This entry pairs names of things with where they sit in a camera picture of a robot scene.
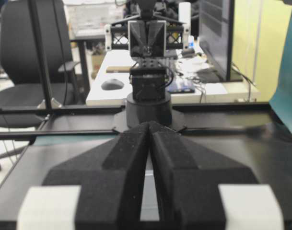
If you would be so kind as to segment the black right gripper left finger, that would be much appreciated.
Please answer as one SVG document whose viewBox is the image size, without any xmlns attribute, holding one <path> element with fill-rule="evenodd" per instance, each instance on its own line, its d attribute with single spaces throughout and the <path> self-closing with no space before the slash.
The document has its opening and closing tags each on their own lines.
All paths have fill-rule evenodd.
<svg viewBox="0 0 292 230">
<path fill-rule="evenodd" d="M 149 125 L 52 167 L 31 187 L 19 230 L 118 230 L 140 219 Z"/>
</svg>

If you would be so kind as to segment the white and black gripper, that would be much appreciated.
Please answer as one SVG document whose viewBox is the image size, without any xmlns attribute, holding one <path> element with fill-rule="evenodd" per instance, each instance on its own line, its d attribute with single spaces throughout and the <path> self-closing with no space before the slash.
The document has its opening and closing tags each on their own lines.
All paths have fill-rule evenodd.
<svg viewBox="0 0 292 230">
<path fill-rule="evenodd" d="M 175 20 L 122 20 L 104 32 L 106 51 L 128 50 L 132 58 L 162 58 L 189 47 L 189 25 Z"/>
</svg>

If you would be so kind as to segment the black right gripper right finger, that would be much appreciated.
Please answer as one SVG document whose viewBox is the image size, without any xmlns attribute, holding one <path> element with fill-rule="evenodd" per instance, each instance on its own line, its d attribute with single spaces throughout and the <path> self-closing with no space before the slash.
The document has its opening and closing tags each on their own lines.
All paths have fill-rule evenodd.
<svg viewBox="0 0 292 230">
<path fill-rule="evenodd" d="M 249 167 L 156 122 L 149 130 L 154 172 L 181 229 L 284 229 L 272 188 Z"/>
</svg>

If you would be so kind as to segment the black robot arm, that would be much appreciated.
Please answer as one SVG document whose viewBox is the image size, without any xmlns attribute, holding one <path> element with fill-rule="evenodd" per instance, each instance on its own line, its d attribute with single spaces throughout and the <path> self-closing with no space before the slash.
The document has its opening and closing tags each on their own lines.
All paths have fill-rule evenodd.
<svg viewBox="0 0 292 230">
<path fill-rule="evenodd" d="M 161 196 L 159 227 L 181 230 L 282 230 L 281 207 L 252 170 L 170 129 L 173 73 L 160 67 L 164 21 L 128 23 L 129 129 L 51 167 L 30 187 L 19 210 L 19 230 L 129 230 L 141 228 L 147 157 Z"/>
</svg>

